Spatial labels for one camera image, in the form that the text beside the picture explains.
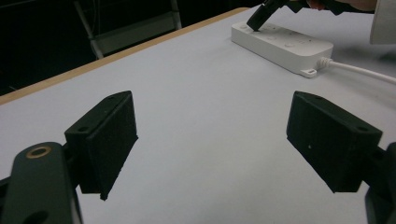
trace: white cable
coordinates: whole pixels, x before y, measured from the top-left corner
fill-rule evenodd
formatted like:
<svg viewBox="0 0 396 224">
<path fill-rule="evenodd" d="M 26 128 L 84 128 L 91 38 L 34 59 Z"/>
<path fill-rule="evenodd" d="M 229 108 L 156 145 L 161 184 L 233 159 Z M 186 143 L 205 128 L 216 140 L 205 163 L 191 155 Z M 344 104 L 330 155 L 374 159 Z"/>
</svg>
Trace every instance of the white cable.
<svg viewBox="0 0 396 224">
<path fill-rule="evenodd" d="M 388 83 L 396 85 L 396 78 L 386 76 L 377 72 L 373 72 L 364 68 L 359 68 L 355 67 L 349 64 L 344 64 L 344 63 L 336 63 L 332 59 L 329 58 L 321 58 L 318 61 L 318 68 L 325 68 L 325 67 L 337 67 L 337 68 L 342 68 L 351 72 L 356 72 L 360 73 L 363 75 L 366 75 L 367 77 L 374 77 L 383 81 L 386 81 Z"/>
</svg>

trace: white table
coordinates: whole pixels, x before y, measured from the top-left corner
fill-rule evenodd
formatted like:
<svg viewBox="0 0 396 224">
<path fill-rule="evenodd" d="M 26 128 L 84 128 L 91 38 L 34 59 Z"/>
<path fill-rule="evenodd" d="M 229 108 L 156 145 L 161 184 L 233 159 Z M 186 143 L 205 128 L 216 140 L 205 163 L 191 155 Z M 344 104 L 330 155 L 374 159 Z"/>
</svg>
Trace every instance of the white table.
<svg viewBox="0 0 396 224">
<path fill-rule="evenodd" d="M 231 42 L 255 8 L 0 105 L 0 178 L 109 94 L 134 94 L 139 140 L 85 223 L 366 223 L 358 193 L 333 194 L 286 139 L 292 95 L 327 98 L 396 141 L 396 87 L 339 69 L 294 75 Z M 269 22 L 334 43 L 333 58 L 394 75 L 395 46 L 370 46 L 373 15 L 280 9 Z"/>
</svg>

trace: power strip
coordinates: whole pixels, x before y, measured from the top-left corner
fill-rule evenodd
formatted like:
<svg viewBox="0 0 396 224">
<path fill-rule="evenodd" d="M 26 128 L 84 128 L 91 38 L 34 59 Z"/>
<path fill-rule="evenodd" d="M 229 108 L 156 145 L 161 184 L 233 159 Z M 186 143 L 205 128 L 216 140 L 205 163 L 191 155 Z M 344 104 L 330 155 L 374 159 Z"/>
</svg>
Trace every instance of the power strip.
<svg viewBox="0 0 396 224">
<path fill-rule="evenodd" d="M 315 77 L 318 61 L 332 56 L 332 43 L 271 23 L 255 32 L 245 21 L 238 22 L 232 26 L 231 40 L 304 77 Z"/>
</svg>

